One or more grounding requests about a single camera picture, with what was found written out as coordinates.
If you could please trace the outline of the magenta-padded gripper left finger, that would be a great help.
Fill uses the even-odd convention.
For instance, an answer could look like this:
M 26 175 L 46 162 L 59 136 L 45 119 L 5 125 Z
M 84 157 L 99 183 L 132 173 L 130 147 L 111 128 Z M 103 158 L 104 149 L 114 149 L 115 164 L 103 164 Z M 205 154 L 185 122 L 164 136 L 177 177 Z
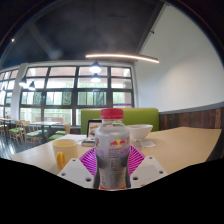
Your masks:
M 72 158 L 58 176 L 81 187 L 93 189 L 96 167 L 94 149 L 91 148 L 80 158 Z

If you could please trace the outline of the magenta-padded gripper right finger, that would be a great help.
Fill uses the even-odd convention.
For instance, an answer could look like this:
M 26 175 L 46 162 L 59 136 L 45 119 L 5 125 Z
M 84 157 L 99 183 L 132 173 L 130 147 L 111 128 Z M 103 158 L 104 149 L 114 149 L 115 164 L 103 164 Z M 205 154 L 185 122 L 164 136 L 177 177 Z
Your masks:
M 155 157 L 145 156 L 134 146 L 130 147 L 127 169 L 131 188 L 140 188 L 167 176 Z

